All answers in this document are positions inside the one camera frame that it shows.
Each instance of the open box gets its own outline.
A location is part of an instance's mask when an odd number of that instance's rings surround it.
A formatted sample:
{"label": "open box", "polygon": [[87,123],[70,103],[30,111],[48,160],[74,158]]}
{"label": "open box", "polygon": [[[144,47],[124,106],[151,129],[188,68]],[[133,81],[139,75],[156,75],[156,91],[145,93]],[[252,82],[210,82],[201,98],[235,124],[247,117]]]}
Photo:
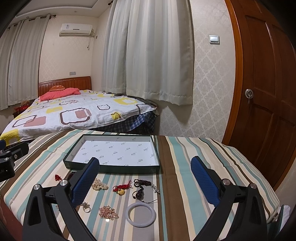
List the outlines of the open box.
{"label": "open box", "polygon": [[152,136],[84,134],[63,161],[66,168],[82,170],[95,157],[100,172],[114,174],[159,173],[160,165]]}

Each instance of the bed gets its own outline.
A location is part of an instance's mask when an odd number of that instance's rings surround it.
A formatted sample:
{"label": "bed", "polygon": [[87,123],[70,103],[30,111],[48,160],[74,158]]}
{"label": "bed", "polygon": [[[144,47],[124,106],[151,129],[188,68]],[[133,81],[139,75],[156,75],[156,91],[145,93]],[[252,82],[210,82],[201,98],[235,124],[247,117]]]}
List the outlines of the bed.
{"label": "bed", "polygon": [[[15,177],[0,185],[0,196],[4,199],[4,215],[10,216],[8,229],[21,233],[26,204],[34,184],[43,187],[54,186],[55,174],[66,177],[71,170],[63,164],[63,157],[82,134],[106,134],[90,130],[66,130],[38,137],[30,144],[29,154],[18,160],[15,165]],[[209,204],[199,188],[190,170],[190,161],[198,155],[205,165],[214,169],[220,178],[228,178],[237,185],[247,186],[250,182],[257,185],[262,196],[267,222],[271,222],[279,207],[279,200],[262,174],[235,148],[225,146],[210,138],[185,138],[153,136],[159,155],[161,171],[153,175],[110,175],[99,173],[97,178],[107,183],[107,191],[89,190],[85,201],[92,208],[85,213],[77,207],[78,213],[97,240],[193,240],[209,218],[214,206]],[[112,192],[114,185],[129,180],[144,179],[152,181],[160,190],[157,195],[152,189],[145,188],[145,200],[154,200],[151,204],[157,213],[156,221],[149,227],[136,228],[124,218],[128,205],[134,203],[128,189],[123,196]],[[100,219],[98,209],[110,205],[119,214],[119,219],[109,223]],[[65,238],[73,240],[56,207],[54,212]],[[226,236],[236,205],[220,235]],[[141,207],[135,209],[131,218],[135,222],[145,222],[149,212]]]}
{"label": "bed", "polygon": [[54,85],[79,88],[81,94],[42,102],[36,99],[7,125],[0,138],[9,145],[66,129],[129,133],[141,125],[137,134],[153,132],[157,106],[152,102],[92,91],[89,76],[40,83],[38,95]]}

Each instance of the white bangle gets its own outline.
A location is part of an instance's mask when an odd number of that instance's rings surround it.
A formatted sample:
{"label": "white bangle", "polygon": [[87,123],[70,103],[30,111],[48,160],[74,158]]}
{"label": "white bangle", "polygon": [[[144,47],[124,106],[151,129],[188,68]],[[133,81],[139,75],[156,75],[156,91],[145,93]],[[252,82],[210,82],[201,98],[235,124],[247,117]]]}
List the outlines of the white bangle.
{"label": "white bangle", "polygon": [[[147,208],[150,210],[150,212],[151,212],[151,214],[152,214],[152,217],[151,217],[151,219],[150,219],[148,222],[145,222],[145,223],[135,223],[135,222],[133,222],[133,221],[130,219],[130,217],[129,217],[130,210],[131,210],[132,208],[134,208],[134,207],[138,207],[138,206],[144,206],[144,207],[147,207]],[[152,223],[154,222],[155,218],[156,218],[156,212],[155,212],[155,210],[154,210],[151,206],[149,206],[147,203],[144,203],[144,202],[135,202],[135,203],[129,205],[129,206],[127,207],[127,209],[126,209],[126,220],[127,220],[131,225],[133,225],[133,226],[135,226],[135,227],[139,227],[139,228],[147,227],[147,226],[149,226],[150,224],[152,224]]]}

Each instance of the decorative cushion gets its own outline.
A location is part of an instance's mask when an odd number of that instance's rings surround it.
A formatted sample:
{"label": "decorative cushion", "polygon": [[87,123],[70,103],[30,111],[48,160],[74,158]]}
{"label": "decorative cushion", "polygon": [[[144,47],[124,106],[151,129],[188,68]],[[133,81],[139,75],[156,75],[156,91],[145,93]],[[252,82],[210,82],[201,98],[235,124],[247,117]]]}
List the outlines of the decorative cushion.
{"label": "decorative cushion", "polygon": [[64,89],[65,89],[65,87],[62,86],[62,85],[55,85],[55,86],[51,87],[51,88],[49,89],[49,91],[62,91],[62,90],[64,90]]}
{"label": "decorative cushion", "polygon": [[39,97],[39,102],[45,101],[45,100],[53,100],[56,98],[66,97],[69,95],[80,95],[78,88],[67,88],[62,91],[51,91],[47,92],[44,95]]}

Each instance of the pearl necklace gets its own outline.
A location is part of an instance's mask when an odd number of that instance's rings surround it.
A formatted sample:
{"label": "pearl necklace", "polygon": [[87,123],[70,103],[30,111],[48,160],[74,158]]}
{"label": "pearl necklace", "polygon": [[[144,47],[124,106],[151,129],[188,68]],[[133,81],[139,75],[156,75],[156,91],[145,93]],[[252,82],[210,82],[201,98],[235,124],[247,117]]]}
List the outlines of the pearl necklace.
{"label": "pearl necklace", "polygon": [[109,188],[107,184],[102,183],[100,179],[95,179],[91,187],[96,191],[100,191],[101,189],[108,190]]}

